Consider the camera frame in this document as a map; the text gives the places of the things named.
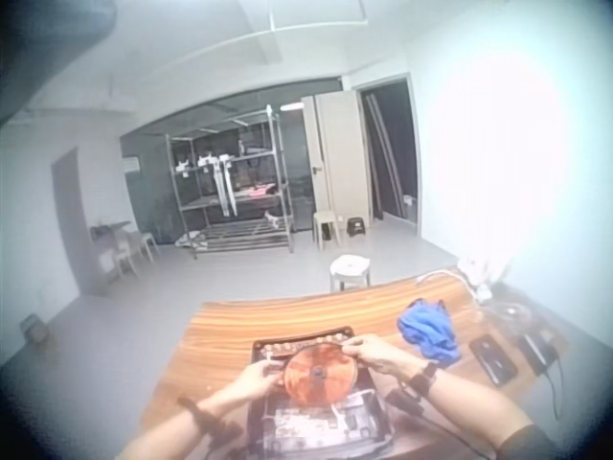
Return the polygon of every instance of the wood grain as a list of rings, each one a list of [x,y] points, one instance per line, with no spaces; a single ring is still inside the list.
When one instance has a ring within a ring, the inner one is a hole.
[[[463,358],[449,368],[458,376],[490,385],[468,342],[491,334],[516,364],[519,375],[504,387],[513,396],[534,382],[526,359],[477,311],[464,285],[448,276],[433,277],[422,285],[415,279],[335,294],[257,302],[208,303],[186,330],[143,414],[144,429],[179,410],[180,396],[199,400],[231,382],[250,362],[254,341],[264,338],[314,334],[351,326],[356,334],[378,334],[398,347],[418,354],[397,331],[397,317],[417,298],[443,300],[453,323]],[[563,342],[556,331],[558,343]],[[379,380],[375,379],[379,391]],[[412,449],[405,443],[406,449]]]

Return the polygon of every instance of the white stool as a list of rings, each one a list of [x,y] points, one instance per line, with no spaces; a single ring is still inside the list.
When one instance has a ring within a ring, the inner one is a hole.
[[[151,257],[151,251],[149,250],[149,243],[153,245],[153,249],[157,252],[157,255],[160,255],[160,250],[157,248],[157,244],[155,244],[155,240],[153,239],[153,235],[150,233],[144,233],[141,235],[141,250],[144,249],[147,252],[147,256],[149,257],[149,261],[153,264],[153,257]]]
[[[370,286],[371,260],[352,255],[339,257],[329,266],[330,292],[335,291],[337,281],[340,283],[341,290],[345,290],[345,283]]]
[[[319,250],[324,250],[324,236],[322,234],[322,225],[327,223],[334,227],[334,236],[336,242],[341,243],[341,232],[338,228],[338,221],[336,220],[336,213],[334,211],[318,211],[313,214],[313,238],[317,239],[319,243]]]
[[[130,269],[132,270],[132,273],[134,273],[134,275],[138,278],[138,272],[136,271],[136,267],[134,266],[134,262],[132,261],[132,256],[130,256],[130,252],[125,249],[120,249],[119,251],[113,253],[113,264],[115,264],[115,268],[117,268],[117,271],[119,271],[119,275],[122,278],[124,278],[125,276],[124,266],[122,265],[123,261],[127,262]]]

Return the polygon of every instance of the black sleeve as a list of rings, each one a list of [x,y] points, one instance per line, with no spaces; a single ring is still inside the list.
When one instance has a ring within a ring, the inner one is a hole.
[[[542,429],[526,426],[514,433],[498,450],[497,460],[558,460],[556,445]]]

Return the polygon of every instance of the orange disc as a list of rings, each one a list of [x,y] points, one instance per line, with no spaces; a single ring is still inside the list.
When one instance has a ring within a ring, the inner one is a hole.
[[[335,343],[306,347],[285,366],[285,390],[301,406],[330,405],[352,391],[357,378],[355,359]]]

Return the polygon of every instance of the person's arm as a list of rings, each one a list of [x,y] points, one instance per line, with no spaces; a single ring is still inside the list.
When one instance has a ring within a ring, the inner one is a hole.
[[[259,361],[247,366],[235,381],[217,391],[211,398],[200,401],[200,410],[220,419],[244,403],[268,394],[279,379],[277,361]],[[119,455],[122,460],[185,458],[198,445],[203,433],[188,410],[184,410],[132,441]]]
[[[347,340],[343,352],[404,382],[420,373],[428,362],[376,335],[360,335]],[[442,369],[436,373],[427,400],[453,424],[472,431],[496,449],[514,433],[533,424],[524,411],[502,393]]]

